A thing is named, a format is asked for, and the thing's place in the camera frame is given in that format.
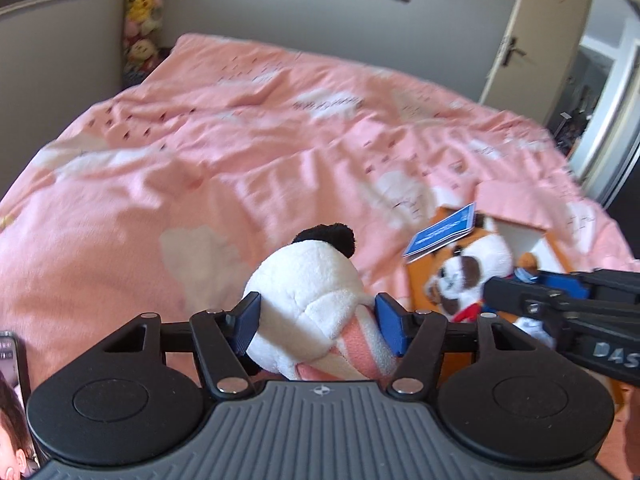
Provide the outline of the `brown white dog plush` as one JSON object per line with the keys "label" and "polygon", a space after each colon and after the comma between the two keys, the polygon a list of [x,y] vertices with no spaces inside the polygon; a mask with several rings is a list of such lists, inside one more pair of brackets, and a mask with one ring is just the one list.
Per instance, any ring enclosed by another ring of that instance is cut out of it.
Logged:
{"label": "brown white dog plush", "polygon": [[516,268],[540,271],[532,252],[516,256],[495,222],[479,214],[473,231],[430,255],[431,274],[422,292],[435,310],[453,323],[474,322],[484,305],[484,285],[491,278],[514,278]]}

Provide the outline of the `white panda plush toy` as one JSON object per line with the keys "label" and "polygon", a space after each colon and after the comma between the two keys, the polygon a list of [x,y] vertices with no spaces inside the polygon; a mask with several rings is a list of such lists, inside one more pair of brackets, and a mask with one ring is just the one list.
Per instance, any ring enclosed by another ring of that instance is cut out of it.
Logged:
{"label": "white panda plush toy", "polygon": [[273,252],[248,279],[260,318],[247,347],[262,370],[306,382],[382,382],[398,359],[374,316],[374,298],[350,258],[354,231],[318,224]]}

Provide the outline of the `cream bedroom door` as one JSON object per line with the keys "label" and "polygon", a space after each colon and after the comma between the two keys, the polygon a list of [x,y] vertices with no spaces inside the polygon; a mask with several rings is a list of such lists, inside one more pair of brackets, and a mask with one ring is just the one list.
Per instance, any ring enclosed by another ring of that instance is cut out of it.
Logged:
{"label": "cream bedroom door", "polygon": [[566,83],[590,4],[591,0],[515,0],[480,104],[543,125]]}

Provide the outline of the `orange cardboard box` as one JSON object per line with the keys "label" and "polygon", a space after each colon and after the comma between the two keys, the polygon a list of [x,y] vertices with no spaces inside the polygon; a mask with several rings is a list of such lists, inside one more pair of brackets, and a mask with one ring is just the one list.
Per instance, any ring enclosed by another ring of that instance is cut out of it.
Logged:
{"label": "orange cardboard box", "polygon": [[575,271],[549,232],[476,203],[438,206],[404,259],[414,310],[454,324],[501,314],[608,386],[638,382],[638,275]]}

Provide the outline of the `blue paper tag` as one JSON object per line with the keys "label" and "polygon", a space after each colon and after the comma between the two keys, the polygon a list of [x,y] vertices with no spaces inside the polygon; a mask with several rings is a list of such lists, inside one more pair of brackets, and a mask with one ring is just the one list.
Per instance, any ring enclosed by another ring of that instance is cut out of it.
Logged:
{"label": "blue paper tag", "polygon": [[456,210],[442,220],[416,233],[407,246],[404,257],[421,257],[442,246],[470,234],[475,226],[476,206],[474,203]]}

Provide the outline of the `pink bed duvet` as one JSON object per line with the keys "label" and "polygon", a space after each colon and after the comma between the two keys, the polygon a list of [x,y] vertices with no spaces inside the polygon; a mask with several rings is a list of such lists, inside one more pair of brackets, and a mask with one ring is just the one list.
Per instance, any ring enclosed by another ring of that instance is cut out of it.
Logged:
{"label": "pink bed duvet", "polygon": [[606,479],[602,376],[501,314],[447,320],[434,393],[250,372],[209,393],[190,318],[230,311],[318,224],[414,310],[404,252],[440,205],[547,231],[575,271],[634,272],[540,125],[436,84],[217,36],[44,146],[1,203],[1,329],[24,352],[41,479]]}

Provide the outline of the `smartphone with photo screen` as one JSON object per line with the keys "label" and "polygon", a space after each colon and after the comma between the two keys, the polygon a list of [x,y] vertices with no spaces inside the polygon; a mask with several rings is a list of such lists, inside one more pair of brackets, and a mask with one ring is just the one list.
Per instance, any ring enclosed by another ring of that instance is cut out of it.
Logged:
{"label": "smartphone with photo screen", "polygon": [[14,334],[1,332],[1,478],[29,479],[39,469],[26,415],[30,393],[24,352]]}

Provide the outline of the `pile of plush toys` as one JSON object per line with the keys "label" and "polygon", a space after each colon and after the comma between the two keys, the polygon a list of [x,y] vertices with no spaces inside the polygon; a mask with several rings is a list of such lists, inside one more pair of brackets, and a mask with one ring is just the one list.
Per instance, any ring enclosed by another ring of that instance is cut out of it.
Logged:
{"label": "pile of plush toys", "polygon": [[160,64],[164,0],[126,0],[122,25],[122,84],[141,84]]}

